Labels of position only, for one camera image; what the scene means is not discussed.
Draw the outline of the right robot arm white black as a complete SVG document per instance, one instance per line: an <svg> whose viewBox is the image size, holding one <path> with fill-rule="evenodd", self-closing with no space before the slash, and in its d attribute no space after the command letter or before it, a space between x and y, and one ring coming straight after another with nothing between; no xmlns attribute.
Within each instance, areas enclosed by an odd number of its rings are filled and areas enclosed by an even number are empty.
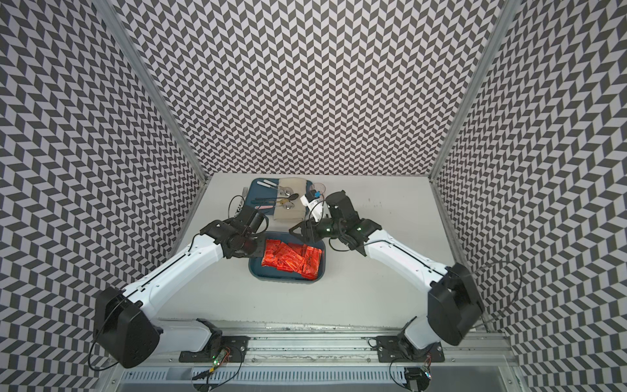
<svg viewBox="0 0 627 392"><path fill-rule="evenodd" d="M303 243L337 239L349 249L380 261L422 293L426 310L404 327L400 341L417 350L434 343L459 346L485 311L478 287L462 264L446 266L400 243L381 225L359 216L350 198L338 191L321 199L299 198L307 216L289 233Z"/></svg>

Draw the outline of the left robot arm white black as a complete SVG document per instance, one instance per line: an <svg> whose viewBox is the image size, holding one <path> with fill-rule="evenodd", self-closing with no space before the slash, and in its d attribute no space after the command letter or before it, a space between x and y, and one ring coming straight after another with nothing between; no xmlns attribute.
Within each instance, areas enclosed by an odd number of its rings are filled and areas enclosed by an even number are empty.
<svg viewBox="0 0 627 392"><path fill-rule="evenodd" d="M219 330L204 318L164 320L158 312L184 286L219 261L257 257L265 251L268 217L251 206L215 220L161 266L122 289L108 287L96 297L93 343L123 368L154 354L206 351Z"/></svg>

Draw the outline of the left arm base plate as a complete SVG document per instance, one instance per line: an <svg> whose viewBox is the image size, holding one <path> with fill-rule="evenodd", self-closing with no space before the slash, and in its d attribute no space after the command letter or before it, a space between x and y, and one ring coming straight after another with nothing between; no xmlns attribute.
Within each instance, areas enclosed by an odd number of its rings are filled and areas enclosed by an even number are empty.
<svg viewBox="0 0 627 392"><path fill-rule="evenodd" d="M184 364L213 364L225 352L229 364L241 364L248 352L249 341L249 336L211 338L201 351L182 351L178 361Z"/></svg>

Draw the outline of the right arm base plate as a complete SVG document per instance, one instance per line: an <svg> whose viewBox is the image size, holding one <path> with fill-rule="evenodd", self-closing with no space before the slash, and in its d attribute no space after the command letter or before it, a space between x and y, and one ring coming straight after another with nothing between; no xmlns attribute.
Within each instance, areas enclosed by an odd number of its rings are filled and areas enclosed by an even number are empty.
<svg viewBox="0 0 627 392"><path fill-rule="evenodd" d="M372 349L377 352L380 363L389 364L394 361L419 363L429 359L432 364L439 364L445 361L443 348L439 342L419 349L408 339L399 336L376 336L374 341Z"/></svg>

